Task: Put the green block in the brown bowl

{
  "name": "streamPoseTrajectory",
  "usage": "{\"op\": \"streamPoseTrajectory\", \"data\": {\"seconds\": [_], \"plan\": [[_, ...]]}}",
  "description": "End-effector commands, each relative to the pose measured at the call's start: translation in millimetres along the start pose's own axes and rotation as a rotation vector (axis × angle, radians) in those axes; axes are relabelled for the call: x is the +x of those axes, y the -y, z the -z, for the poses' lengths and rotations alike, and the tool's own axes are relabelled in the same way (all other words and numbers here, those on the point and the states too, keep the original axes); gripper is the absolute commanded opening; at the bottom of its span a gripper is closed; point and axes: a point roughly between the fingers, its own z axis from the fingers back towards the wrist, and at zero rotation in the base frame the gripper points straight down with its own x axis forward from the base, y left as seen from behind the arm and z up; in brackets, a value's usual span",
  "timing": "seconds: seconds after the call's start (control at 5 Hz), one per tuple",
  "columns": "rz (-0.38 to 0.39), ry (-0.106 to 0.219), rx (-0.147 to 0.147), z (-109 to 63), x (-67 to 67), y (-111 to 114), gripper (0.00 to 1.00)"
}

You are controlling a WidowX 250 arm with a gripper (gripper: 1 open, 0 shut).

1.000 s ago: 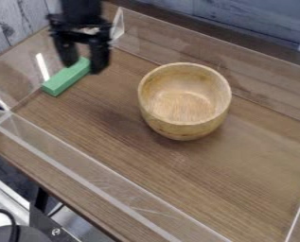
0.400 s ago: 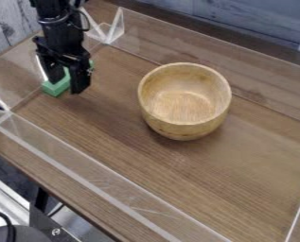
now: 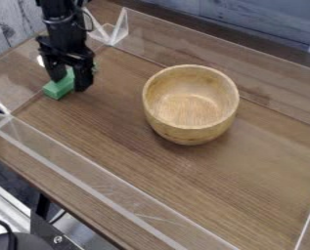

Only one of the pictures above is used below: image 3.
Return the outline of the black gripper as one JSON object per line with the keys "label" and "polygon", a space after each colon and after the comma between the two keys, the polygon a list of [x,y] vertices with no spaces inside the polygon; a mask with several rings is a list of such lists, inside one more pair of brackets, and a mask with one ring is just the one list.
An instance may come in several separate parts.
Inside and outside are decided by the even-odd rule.
{"label": "black gripper", "polygon": [[86,47],[86,32],[93,28],[83,20],[45,19],[47,34],[35,40],[49,76],[54,82],[67,74],[66,64],[74,66],[75,91],[83,92],[93,84],[93,52]]}

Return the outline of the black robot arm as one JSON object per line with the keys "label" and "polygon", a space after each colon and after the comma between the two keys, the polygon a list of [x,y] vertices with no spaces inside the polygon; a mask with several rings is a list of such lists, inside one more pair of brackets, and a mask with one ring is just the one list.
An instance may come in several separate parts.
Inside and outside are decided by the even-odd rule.
{"label": "black robot arm", "polygon": [[54,82],[67,76],[69,66],[74,71],[75,91],[83,92],[93,84],[94,52],[86,46],[82,1],[35,0],[42,10],[47,34],[38,35],[38,51]]}

